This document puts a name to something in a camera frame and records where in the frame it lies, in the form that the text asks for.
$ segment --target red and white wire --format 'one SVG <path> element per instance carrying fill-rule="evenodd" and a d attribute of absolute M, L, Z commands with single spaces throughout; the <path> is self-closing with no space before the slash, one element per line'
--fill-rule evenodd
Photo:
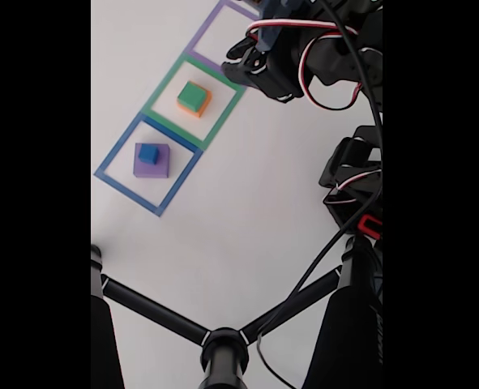
<path fill-rule="evenodd" d="M 355 203 L 356 199 L 350 199 L 350 200 L 341 200 L 341 201 L 324 201 L 323 203 L 324 204 L 332 204 L 332 205 L 336 205 L 336 204 L 347 204 L 347 203 Z"/>
<path fill-rule="evenodd" d="M 299 20 L 299 19 L 263 19 L 257 20 L 251 23 L 248 28 L 246 29 L 246 35 L 252 37 L 253 39 L 257 40 L 257 37 L 252 34 L 252 30 L 261 27 L 308 27 L 308 28 L 326 28 L 334 30 L 334 32 L 327 32 L 324 35 L 311 40 L 304 52 L 302 53 L 301 60 L 299 62 L 298 67 L 298 82 L 301 86 L 302 91 L 306 95 L 307 99 L 314 105 L 317 105 L 319 108 L 328 109 L 331 111 L 341 111 L 344 109 L 350 108 L 358 98 L 358 94 L 361 91 L 361 83 L 357 84 L 354 88 L 353 96 L 351 97 L 351 102 L 343 108 L 331 108 L 327 107 L 326 105 L 322 105 L 311 95 L 308 87 L 306 86 L 306 82 L 304 80 L 304 70 L 306 68 L 306 59 L 307 55 L 310 52 L 311 47 L 314 45 L 316 41 L 328 38 L 341 38 L 342 34 L 338 32 L 338 27 L 333 22 L 324 22 L 320 20 Z M 358 31 L 354 28 L 349 26 L 345 26 L 345 28 L 354 35 L 358 35 Z"/>
<path fill-rule="evenodd" d="M 351 178 L 348 178 L 347 180 L 345 180 L 344 182 L 342 182 L 341 184 L 337 185 L 336 186 L 336 189 L 337 190 L 343 190 L 346 186 L 348 186 L 351 182 L 355 182 L 361 178 L 364 178 L 364 177 L 367 177 L 367 176 L 370 176 L 371 174 L 374 174 L 374 173 L 379 173 L 381 172 L 382 170 L 381 169 L 376 169 L 376 170 L 371 170 L 369 172 L 364 172 L 364 173 L 360 173 L 360 174 L 357 174 L 356 176 L 352 176 Z"/>
<path fill-rule="evenodd" d="M 311 92 L 310 90 L 308 89 L 308 87 L 306 86 L 306 80 L 304 78 L 304 75 L 305 75 L 305 69 L 306 69 L 306 60 L 307 60 L 307 56 L 311 50 L 311 48 L 313 47 L 314 43 L 316 41 L 320 41 L 322 39 L 336 39 L 336 38 L 342 38 L 342 34 L 340 34 L 339 32 L 326 32 L 325 34 L 323 34 L 322 36 L 318 37 L 318 38 L 314 38 L 313 40 L 311 40 L 306 48 L 304 49 L 304 51 L 302 52 L 302 56 L 301 56 L 301 60 L 300 62 L 298 63 L 298 83 L 300 84 L 301 86 L 301 89 L 302 91 L 304 92 L 304 95 L 307 97 L 307 99 L 314 105 L 320 107 L 320 108 L 324 108 L 324 109 L 328 109 L 328 110 L 331 110 L 331 111 L 341 111 L 341 110 L 344 110 L 344 109 L 347 109 L 347 108 L 350 108 L 355 102 L 356 102 L 356 99 L 358 98 L 358 94 L 360 93 L 361 91 L 361 83 L 358 83 L 357 86 L 354 88 L 354 91 L 353 91 L 353 95 L 351 97 L 351 101 L 349 102 L 349 104 L 347 104 L 345 107 L 343 108 L 331 108 L 331 107 L 327 107 L 326 105 L 323 105 L 323 104 L 320 104 L 312 95 L 311 95 Z"/>
<path fill-rule="evenodd" d="M 364 177 L 370 176 L 371 174 L 378 173 L 378 172 L 381 172 L 381 171 L 382 171 L 381 169 L 376 169 L 376 170 L 371 170 L 369 172 L 364 172 L 364 173 L 357 174 L 356 176 L 352 176 L 351 178 L 348 178 L 347 180 L 345 180 L 341 184 L 336 185 L 336 189 L 340 192 L 341 190 L 343 190 L 347 186 L 349 186 L 351 183 L 353 183 L 357 180 L 360 180 Z M 347 203 L 355 203 L 356 201 L 358 201 L 358 200 L 349 199 L 349 200 L 340 200 L 340 201 L 325 201 L 324 204 L 347 204 Z"/>
<path fill-rule="evenodd" d="M 248 26 L 246 34 L 250 33 L 253 29 L 259 27 L 310 27 L 310 28 L 330 28 L 338 30 L 338 27 L 333 22 L 323 22 L 320 20 L 299 20 L 299 19 L 263 19 L 256 20 Z M 349 26 L 345 26 L 347 31 L 354 35 L 358 35 L 358 31 Z"/>

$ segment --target purple cube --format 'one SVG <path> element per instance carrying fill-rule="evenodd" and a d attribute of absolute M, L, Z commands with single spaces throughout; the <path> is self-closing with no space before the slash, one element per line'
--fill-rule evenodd
<path fill-rule="evenodd" d="M 142 162 L 139 159 L 140 149 L 143 144 L 158 147 L 158 159 L 154 165 Z M 169 177 L 169 153 L 168 144 L 163 143 L 136 143 L 135 144 L 135 165 L 133 174 L 139 178 L 167 178 Z"/>

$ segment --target tripod leg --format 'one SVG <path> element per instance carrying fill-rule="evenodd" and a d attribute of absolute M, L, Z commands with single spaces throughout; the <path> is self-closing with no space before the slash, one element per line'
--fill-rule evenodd
<path fill-rule="evenodd" d="M 102 257 L 92 245 L 91 268 L 91 389 L 123 389 L 117 343 L 108 304 L 102 299 Z"/>
<path fill-rule="evenodd" d="M 368 249 L 365 237 L 348 242 L 302 389 L 383 386 L 383 306 L 372 287 L 376 265 Z"/>

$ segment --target blue cube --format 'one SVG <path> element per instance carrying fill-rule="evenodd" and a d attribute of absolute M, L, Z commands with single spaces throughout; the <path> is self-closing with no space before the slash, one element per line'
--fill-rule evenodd
<path fill-rule="evenodd" d="M 158 160 L 158 147 L 147 143 L 142 144 L 139 160 L 144 164 L 156 165 L 156 161 Z"/>

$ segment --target black metal bracket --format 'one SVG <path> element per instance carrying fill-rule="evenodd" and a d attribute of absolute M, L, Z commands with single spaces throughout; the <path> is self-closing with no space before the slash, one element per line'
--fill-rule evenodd
<path fill-rule="evenodd" d="M 339 280 L 337 272 L 340 272 L 340 269 L 341 267 L 338 267 L 337 269 L 328 272 L 325 276 L 322 276 L 314 283 L 301 290 L 295 298 L 289 301 L 286 308 L 280 313 L 279 317 L 273 322 L 273 324 L 266 328 L 264 334 L 266 335 L 268 332 L 275 330 L 292 317 L 312 306 L 315 302 L 335 291 Z M 156 324 L 161 325 L 187 340 L 190 340 L 192 343 L 203 346 L 206 336 L 209 333 L 213 333 L 213 331 L 181 316 L 173 310 L 166 308 L 158 302 L 145 297 L 143 294 L 126 287 L 104 274 L 101 276 L 101 281 L 103 285 L 102 292 L 105 297 L 133 310 L 137 314 L 141 314 L 143 317 L 152 320 Z M 246 338 L 247 345 L 251 345 L 257 340 L 257 332 L 259 331 L 259 328 L 271 317 L 272 313 L 277 310 L 279 306 L 280 305 L 274 307 L 265 314 L 262 314 L 238 331 L 238 333 L 242 333 Z"/>

